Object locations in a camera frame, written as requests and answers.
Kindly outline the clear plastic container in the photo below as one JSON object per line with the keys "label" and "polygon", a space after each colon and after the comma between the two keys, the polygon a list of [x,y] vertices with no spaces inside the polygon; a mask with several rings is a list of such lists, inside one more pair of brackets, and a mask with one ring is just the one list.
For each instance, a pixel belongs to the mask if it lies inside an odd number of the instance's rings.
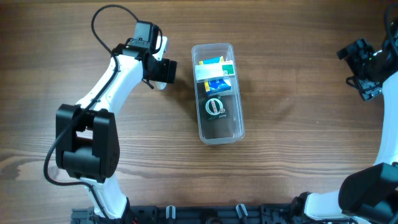
{"label": "clear plastic container", "polygon": [[[203,100],[213,96],[208,97],[206,95],[204,86],[206,81],[200,83],[196,81],[195,66],[199,65],[199,61],[220,56],[223,56],[224,62],[230,60],[234,62],[235,76],[223,77],[230,79],[234,93],[228,96],[221,96],[227,110],[227,117],[207,120],[205,118]],[[205,144],[210,145],[229,144],[242,139],[245,135],[245,127],[233,46],[230,43],[196,45],[192,48],[192,62],[200,139]]]}

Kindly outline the white green medicine box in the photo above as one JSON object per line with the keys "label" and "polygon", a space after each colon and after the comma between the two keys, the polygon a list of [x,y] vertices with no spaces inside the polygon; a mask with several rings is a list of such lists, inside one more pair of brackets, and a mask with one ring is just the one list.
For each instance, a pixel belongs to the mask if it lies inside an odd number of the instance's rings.
{"label": "white green medicine box", "polygon": [[235,66],[232,60],[195,66],[195,79],[199,83],[223,77],[232,77],[235,74]]}

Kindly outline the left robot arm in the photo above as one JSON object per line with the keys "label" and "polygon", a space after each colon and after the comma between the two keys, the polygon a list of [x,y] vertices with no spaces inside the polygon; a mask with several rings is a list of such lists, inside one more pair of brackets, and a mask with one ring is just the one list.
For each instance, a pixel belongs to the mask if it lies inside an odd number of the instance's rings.
{"label": "left robot arm", "polygon": [[172,83],[177,63],[164,58],[167,40],[158,41],[154,54],[138,52],[121,44],[91,91],[75,105],[62,104],[56,113],[55,146],[58,168],[83,185],[94,206],[97,222],[123,223],[129,199],[122,193],[115,174],[120,145],[116,117],[130,92],[141,81]]}

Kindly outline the green Zam-Buk ointment box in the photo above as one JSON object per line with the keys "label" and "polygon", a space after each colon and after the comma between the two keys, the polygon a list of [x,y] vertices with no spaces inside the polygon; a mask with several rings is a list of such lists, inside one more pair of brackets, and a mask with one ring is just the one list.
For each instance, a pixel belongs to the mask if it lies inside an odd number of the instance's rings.
{"label": "green Zam-Buk ointment box", "polygon": [[216,120],[227,117],[227,110],[223,99],[219,95],[204,99],[203,108],[205,111],[205,118],[207,120]]}

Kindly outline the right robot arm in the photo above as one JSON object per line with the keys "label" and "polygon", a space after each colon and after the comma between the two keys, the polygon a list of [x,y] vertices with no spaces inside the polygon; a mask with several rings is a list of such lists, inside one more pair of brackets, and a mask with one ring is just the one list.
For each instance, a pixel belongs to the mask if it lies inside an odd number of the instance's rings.
{"label": "right robot arm", "polygon": [[374,50],[358,39],[337,52],[352,71],[346,84],[364,101],[382,95],[384,119],[374,164],[349,175],[339,190],[308,193],[292,201],[288,217],[304,223],[397,223],[397,43]]}

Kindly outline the blue VapoDrops box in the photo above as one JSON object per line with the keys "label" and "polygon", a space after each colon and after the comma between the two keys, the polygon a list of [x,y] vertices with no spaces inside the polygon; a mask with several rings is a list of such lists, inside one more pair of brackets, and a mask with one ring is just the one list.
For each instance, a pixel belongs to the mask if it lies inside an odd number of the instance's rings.
{"label": "blue VapoDrops box", "polygon": [[[223,56],[220,56],[220,57],[209,58],[206,60],[199,61],[199,64],[205,65],[205,64],[213,64],[213,63],[223,63],[223,62],[224,62],[224,58],[223,58]],[[206,81],[204,86],[205,86],[206,94],[209,92],[232,90],[232,86],[231,86],[231,82],[230,82],[229,78],[222,78],[222,79],[217,79],[217,80]]]}

